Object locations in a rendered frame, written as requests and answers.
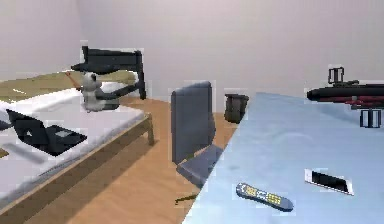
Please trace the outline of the wooden bed with white mattress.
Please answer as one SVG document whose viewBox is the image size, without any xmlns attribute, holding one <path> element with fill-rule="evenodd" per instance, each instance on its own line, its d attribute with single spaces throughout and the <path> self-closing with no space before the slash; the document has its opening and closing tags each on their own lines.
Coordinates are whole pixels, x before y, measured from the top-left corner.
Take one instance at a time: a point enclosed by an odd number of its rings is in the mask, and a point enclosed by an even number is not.
<svg viewBox="0 0 384 224">
<path fill-rule="evenodd" d="M 0 224 L 23 224 L 120 149 L 153 133 L 151 115 L 131 107 L 90 112 L 83 96 L 66 89 L 11 104 L 0 101 L 0 121 L 10 122 L 7 109 L 60 127 L 87 139 L 59 156 L 23 143 L 13 127 L 0 131 Z"/>
</svg>

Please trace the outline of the grey office chair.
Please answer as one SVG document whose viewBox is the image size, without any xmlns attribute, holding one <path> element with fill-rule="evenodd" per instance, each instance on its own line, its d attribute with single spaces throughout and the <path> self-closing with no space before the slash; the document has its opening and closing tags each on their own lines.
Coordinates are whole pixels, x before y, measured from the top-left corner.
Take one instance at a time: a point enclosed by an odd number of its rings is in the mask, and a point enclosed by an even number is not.
<svg viewBox="0 0 384 224">
<path fill-rule="evenodd" d="M 194 83 L 171 94 L 172 162 L 176 171 L 202 188 L 223 149 L 213 144 L 216 134 L 209 81 Z"/>
</svg>

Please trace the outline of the black waste bin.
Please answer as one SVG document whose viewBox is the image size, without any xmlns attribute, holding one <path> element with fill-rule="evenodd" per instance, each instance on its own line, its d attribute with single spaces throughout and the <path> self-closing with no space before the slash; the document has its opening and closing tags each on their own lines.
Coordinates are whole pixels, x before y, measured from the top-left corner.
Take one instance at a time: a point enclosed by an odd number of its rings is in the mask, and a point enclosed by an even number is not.
<svg viewBox="0 0 384 224">
<path fill-rule="evenodd" d="M 225 120 L 239 124 L 245 115 L 248 100 L 249 97 L 246 95 L 226 94 Z"/>
</svg>

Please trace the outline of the pale blue table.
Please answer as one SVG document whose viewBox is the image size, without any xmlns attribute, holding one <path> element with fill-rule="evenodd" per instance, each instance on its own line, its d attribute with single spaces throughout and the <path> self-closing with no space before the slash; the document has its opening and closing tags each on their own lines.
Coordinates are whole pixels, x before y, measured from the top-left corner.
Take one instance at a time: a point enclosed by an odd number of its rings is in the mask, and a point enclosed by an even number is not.
<svg viewBox="0 0 384 224">
<path fill-rule="evenodd" d="M 307 183 L 305 169 L 350 180 L 354 195 Z M 294 208 L 241 198 L 239 183 Z M 256 94 L 182 224 L 384 224 L 384 121 L 362 128 L 344 104 Z"/>
</svg>

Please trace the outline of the grey and white plush toy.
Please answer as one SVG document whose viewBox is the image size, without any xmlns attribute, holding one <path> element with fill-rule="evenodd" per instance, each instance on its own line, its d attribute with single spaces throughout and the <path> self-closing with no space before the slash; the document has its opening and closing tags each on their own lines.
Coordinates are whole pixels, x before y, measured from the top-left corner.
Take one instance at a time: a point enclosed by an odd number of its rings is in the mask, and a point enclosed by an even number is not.
<svg viewBox="0 0 384 224">
<path fill-rule="evenodd" d="M 97 80 L 97 74 L 85 72 L 83 74 L 80 91 L 83 95 L 83 108 L 87 112 L 99 112 L 103 110 L 116 110 L 119 99 L 104 99 L 106 93 L 102 90 L 102 83 Z"/>
</svg>

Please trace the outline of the blue remote control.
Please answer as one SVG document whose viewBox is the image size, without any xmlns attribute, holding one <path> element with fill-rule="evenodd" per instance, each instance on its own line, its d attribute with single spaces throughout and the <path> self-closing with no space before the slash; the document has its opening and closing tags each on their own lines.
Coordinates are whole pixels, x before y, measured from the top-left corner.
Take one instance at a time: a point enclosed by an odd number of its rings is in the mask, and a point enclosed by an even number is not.
<svg viewBox="0 0 384 224">
<path fill-rule="evenodd" d="M 247 183 L 239 183 L 235 191 L 241 198 L 257 201 L 279 211 L 291 212 L 294 208 L 293 202 L 288 198 L 255 188 Z"/>
</svg>

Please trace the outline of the thin red stick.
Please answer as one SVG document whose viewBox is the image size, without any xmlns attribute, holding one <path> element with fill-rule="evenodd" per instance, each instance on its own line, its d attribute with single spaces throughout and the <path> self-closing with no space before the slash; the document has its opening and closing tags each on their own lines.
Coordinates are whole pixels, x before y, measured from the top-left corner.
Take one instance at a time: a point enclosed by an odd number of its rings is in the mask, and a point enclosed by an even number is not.
<svg viewBox="0 0 384 224">
<path fill-rule="evenodd" d="M 71 81 L 72 85 L 77 91 L 82 91 L 81 85 L 71 76 L 71 73 L 69 71 L 65 72 L 65 75 L 69 78 Z"/>
</svg>

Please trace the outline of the white phone with black screen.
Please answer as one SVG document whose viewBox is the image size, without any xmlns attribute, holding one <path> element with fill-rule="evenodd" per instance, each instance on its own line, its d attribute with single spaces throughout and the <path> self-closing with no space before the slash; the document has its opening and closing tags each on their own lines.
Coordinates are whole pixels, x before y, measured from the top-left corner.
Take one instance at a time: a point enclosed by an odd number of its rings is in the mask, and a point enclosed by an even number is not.
<svg viewBox="0 0 384 224">
<path fill-rule="evenodd" d="M 347 195 L 354 195 L 352 182 L 341 176 L 333 176 L 320 171 L 305 169 L 304 180 L 307 183 L 317 185 Z"/>
</svg>

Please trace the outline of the black laptop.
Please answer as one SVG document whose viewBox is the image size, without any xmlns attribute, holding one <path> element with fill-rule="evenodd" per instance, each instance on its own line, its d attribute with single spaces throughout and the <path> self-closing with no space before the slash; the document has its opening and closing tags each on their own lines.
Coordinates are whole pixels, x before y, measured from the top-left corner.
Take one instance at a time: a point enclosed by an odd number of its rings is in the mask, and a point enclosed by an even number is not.
<svg viewBox="0 0 384 224">
<path fill-rule="evenodd" d="M 59 156 L 87 139 L 87 136 L 58 125 L 45 127 L 41 120 L 7 109 L 18 138 L 51 156 Z"/>
</svg>

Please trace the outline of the black and red long object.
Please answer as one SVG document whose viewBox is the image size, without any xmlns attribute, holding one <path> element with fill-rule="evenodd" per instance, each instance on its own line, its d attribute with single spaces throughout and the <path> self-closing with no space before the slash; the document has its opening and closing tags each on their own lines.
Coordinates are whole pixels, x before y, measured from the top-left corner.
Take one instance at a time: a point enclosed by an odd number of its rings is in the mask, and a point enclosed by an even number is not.
<svg viewBox="0 0 384 224">
<path fill-rule="evenodd" d="M 349 105 L 352 110 L 360 111 L 359 125 L 362 128 L 380 128 L 384 111 L 384 83 L 345 81 L 344 74 L 343 66 L 331 66 L 328 69 L 327 86 L 309 90 L 307 99 Z"/>
</svg>

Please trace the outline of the olive green blanket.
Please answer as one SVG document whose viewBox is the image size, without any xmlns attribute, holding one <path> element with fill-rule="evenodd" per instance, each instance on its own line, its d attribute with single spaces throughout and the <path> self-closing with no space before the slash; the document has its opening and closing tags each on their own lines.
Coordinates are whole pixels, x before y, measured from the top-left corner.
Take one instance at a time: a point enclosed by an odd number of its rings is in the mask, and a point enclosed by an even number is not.
<svg viewBox="0 0 384 224">
<path fill-rule="evenodd" d="M 138 80 L 138 74 L 132 71 L 119 70 L 107 75 L 99 75 L 98 80 L 102 83 L 132 85 Z M 0 100 L 13 103 L 73 87 L 74 85 L 66 76 L 66 72 L 38 75 L 26 79 L 6 80 L 0 82 Z"/>
</svg>

